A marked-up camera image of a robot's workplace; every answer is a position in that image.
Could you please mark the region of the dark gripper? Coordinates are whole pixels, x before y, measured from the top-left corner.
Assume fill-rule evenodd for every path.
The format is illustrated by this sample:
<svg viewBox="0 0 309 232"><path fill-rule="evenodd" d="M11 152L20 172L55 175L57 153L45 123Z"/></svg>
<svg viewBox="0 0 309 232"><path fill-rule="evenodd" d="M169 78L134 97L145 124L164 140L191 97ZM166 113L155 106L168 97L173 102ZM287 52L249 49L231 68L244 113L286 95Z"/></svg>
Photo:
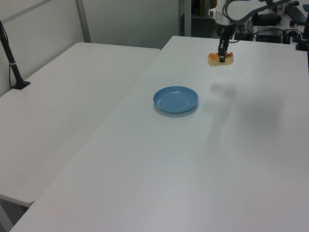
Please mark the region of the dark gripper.
<svg viewBox="0 0 309 232"><path fill-rule="evenodd" d="M235 29L236 29L235 24L229 24L229 25L216 24L216 34L220 37L218 47L220 63L225 62L225 57L228 54L229 40L234 35Z"/></svg>

